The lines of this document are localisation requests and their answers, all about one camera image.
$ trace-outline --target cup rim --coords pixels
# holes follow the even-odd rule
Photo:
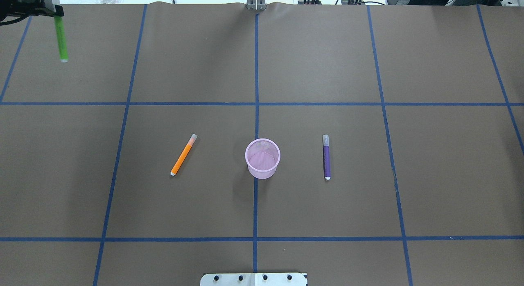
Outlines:
[[[249,163],[249,160],[247,159],[247,150],[249,150],[249,147],[251,147],[254,143],[256,142],[261,142],[261,141],[264,141],[264,142],[268,142],[270,144],[272,144],[273,146],[275,146],[275,148],[277,148],[277,152],[278,152],[278,159],[277,159],[277,162],[275,163],[275,165],[273,167],[271,167],[270,169],[268,170],[259,170],[259,169],[256,169],[255,167],[253,167],[253,165],[251,165]],[[275,144],[274,141],[272,140],[268,140],[267,138],[258,138],[254,141],[252,141],[249,145],[247,145],[247,148],[246,148],[246,151],[244,153],[244,158],[246,160],[246,163],[247,163],[247,166],[249,168],[251,168],[252,170],[256,171],[256,172],[270,172],[271,170],[274,170],[275,168],[277,168],[278,166],[278,163],[280,163],[280,148],[277,146],[277,144]]]

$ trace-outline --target purple marker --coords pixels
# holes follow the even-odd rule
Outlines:
[[[329,135],[324,134],[322,140],[324,141],[324,178],[330,180],[331,165],[329,164]]]

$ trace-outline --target metal bracket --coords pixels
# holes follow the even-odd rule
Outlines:
[[[263,11],[266,10],[266,0],[247,0],[246,8],[248,10]]]
[[[200,286],[307,286],[306,273],[206,274]]]

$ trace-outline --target gray table surface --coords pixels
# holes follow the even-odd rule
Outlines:
[[[0,27],[1,285],[522,285],[524,9],[64,10]]]

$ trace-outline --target white metal plate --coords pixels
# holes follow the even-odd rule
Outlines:
[[[306,273],[205,274],[200,286],[307,286]]]

